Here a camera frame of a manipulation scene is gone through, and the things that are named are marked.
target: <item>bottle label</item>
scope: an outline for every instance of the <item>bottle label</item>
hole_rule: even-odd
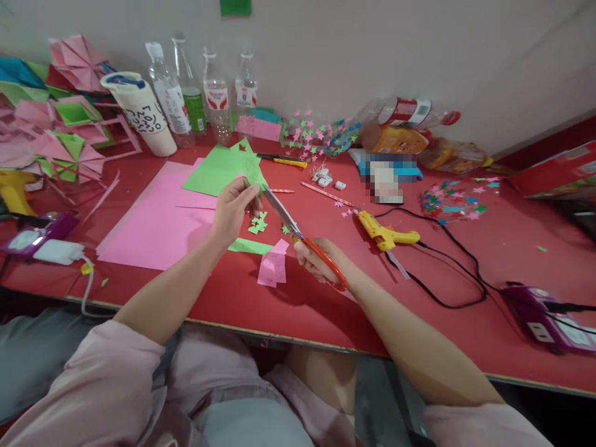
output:
[[[415,127],[427,117],[430,105],[431,102],[426,99],[397,98],[397,107],[388,123],[392,127]]]
[[[236,81],[236,105],[254,109],[256,107],[256,86],[244,87],[242,81]]]
[[[191,123],[188,119],[188,110],[184,104],[184,97],[180,86],[166,89],[163,82],[158,81],[154,84],[154,87],[172,132],[190,132]]]
[[[207,103],[211,110],[227,110],[230,108],[228,102],[228,89],[205,89]]]
[[[199,95],[183,95],[188,117],[191,121],[191,128],[195,132],[205,130],[205,110],[203,108],[203,97]]]

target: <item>pink paper sheet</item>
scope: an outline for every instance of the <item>pink paper sheet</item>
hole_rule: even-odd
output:
[[[256,283],[262,286],[277,287],[278,282],[286,282],[286,250],[288,242],[280,239],[273,249],[263,256]]]
[[[207,236],[215,211],[174,206],[195,166],[167,161],[129,211],[97,247],[100,261],[167,270]],[[201,199],[194,193],[195,206]]]

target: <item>forearm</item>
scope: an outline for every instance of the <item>forearm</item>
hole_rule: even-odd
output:
[[[209,237],[140,289],[114,320],[163,345],[184,322],[227,245]]]
[[[425,400],[462,407],[504,403],[482,371],[457,346],[364,273],[358,275],[350,291],[395,364]]]

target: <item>hand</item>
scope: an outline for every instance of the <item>hand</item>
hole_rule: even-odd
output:
[[[228,246],[234,242],[240,233],[244,214],[248,211],[251,217],[259,217],[263,208],[257,197],[260,190],[259,185],[251,185],[246,177],[239,177],[223,188],[217,199],[211,235]]]
[[[348,286],[351,289],[352,285],[363,275],[356,265],[347,257],[339,248],[335,246],[329,239],[316,238],[313,239],[329,257],[337,264],[341,272],[348,280]],[[325,262],[318,257],[309,247],[303,242],[296,242],[294,244],[296,250],[296,258],[298,263],[307,271],[317,278],[319,282],[326,283],[327,279],[331,282],[337,282],[337,277]]]

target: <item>clear plastic bottle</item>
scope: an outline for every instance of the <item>clear plastic bottle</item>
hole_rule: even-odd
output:
[[[236,108],[238,115],[256,107],[257,82],[251,65],[253,53],[245,48],[240,53],[240,66],[236,75]]]
[[[193,146],[194,135],[191,132],[191,123],[178,77],[174,69],[165,63],[163,49],[159,43],[147,42],[145,47],[151,56],[149,76],[153,81],[153,88],[160,100],[163,114],[168,119],[174,141],[179,147]]]
[[[228,83],[224,74],[217,66],[217,53],[209,47],[203,51],[205,56],[205,73],[203,88],[209,106],[211,127],[217,137],[217,142],[225,145],[230,139],[230,98],[228,97]]]
[[[201,84],[194,76],[194,70],[186,53],[186,39],[180,31],[174,33],[172,38],[174,42],[174,56],[176,58],[176,74],[182,87],[184,103],[188,110],[188,118],[191,122],[193,132],[205,132],[205,109],[203,107],[203,97],[201,93]]]

